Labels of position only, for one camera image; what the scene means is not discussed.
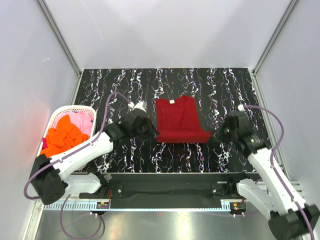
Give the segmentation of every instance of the black marble surface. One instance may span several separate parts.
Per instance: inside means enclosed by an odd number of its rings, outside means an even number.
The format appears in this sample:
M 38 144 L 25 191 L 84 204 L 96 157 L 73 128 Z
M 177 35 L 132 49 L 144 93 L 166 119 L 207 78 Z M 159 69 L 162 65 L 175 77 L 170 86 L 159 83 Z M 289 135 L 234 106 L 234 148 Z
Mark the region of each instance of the black marble surface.
M 76 105 L 97 111 L 96 130 L 102 125 L 110 93 L 123 93 L 132 102 L 144 100 L 147 113 L 157 125 L 155 99 L 194 97 L 205 131 L 214 131 L 227 113 L 239 104 L 258 105 L 256 92 L 246 68 L 152 68 L 86 69 L 76 96 Z M 128 112 L 120 96 L 112 99 L 107 122 Z M 256 131 L 268 139 L 260 111 L 249 110 Z M 204 144 L 157 143 L 155 139 L 131 139 L 112 153 L 91 161 L 83 172 L 101 173 L 207 173 L 252 172 L 253 167 L 231 145 L 214 138 Z

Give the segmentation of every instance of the red t-shirt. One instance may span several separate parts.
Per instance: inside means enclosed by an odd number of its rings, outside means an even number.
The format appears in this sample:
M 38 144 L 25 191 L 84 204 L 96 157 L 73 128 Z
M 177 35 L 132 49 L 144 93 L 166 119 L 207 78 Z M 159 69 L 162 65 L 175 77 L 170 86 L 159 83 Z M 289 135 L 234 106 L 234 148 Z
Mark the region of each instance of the red t-shirt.
M 183 95 L 175 100 L 155 100 L 158 143 L 206 143 L 210 131 L 201 128 L 196 102 Z

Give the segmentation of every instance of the metal floor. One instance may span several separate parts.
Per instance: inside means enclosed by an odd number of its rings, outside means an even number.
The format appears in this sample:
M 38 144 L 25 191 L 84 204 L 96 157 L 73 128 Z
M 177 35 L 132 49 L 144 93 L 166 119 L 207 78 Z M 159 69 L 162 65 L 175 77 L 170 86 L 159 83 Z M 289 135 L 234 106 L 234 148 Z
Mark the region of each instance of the metal floor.
M 248 205 L 247 213 L 255 208 Z M 67 227 L 83 211 L 65 211 Z M 101 240 L 274 240 L 268 221 L 258 212 L 233 218 L 226 212 L 107 212 L 103 215 L 105 231 Z M 99 225 L 94 216 L 86 216 L 67 227 L 76 238 L 87 238 Z M 67 240 L 60 228 L 59 211 L 45 210 L 36 240 Z

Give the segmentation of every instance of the gray wall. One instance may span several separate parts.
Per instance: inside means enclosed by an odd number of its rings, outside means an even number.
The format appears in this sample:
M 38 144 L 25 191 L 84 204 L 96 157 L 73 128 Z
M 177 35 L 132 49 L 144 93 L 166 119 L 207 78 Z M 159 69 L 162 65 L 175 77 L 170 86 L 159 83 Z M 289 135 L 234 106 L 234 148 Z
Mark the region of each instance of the gray wall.
M 0 1 L 0 239 L 17 240 L 24 198 L 52 112 L 69 103 L 76 75 L 35 0 Z
M 302 0 L 267 57 L 258 80 L 283 121 L 281 145 L 292 179 L 320 207 L 320 1 Z M 320 234 L 320 223 L 317 224 Z
M 290 0 L 46 0 L 80 68 L 253 68 Z

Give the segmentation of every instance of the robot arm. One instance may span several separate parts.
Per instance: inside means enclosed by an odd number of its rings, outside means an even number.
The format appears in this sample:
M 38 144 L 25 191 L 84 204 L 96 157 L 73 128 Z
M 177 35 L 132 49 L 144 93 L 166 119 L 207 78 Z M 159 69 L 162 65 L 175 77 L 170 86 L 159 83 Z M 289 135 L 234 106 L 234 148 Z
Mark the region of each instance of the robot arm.
M 262 191 L 245 173 L 239 173 L 236 179 L 231 179 L 228 189 L 233 196 L 247 199 L 264 215 L 276 239 L 291 239 L 309 232 L 296 203 L 301 206 L 314 229 L 320 215 L 319 209 L 315 205 L 306 204 L 276 161 L 271 164 L 270 147 L 263 137 L 254 132 L 244 111 L 230 113 L 217 131 L 216 137 L 222 142 L 233 143 L 264 181 L 271 195 Z
M 108 124 L 102 132 L 76 147 L 50 158 L 44 154 L 38 156 L 30 176 L 50 163 L 57 163 L 41 172 L 31 184 L 45 205 L 68 194 L 88 193 L 103 197 L 107 195 L 108 181 L 102 175 L 72 173 L 95 158 L 112 152 L 124 139 L 158 134 L 146 113 L 146 104 L 141 101 L 132 106 L 126 117 Z

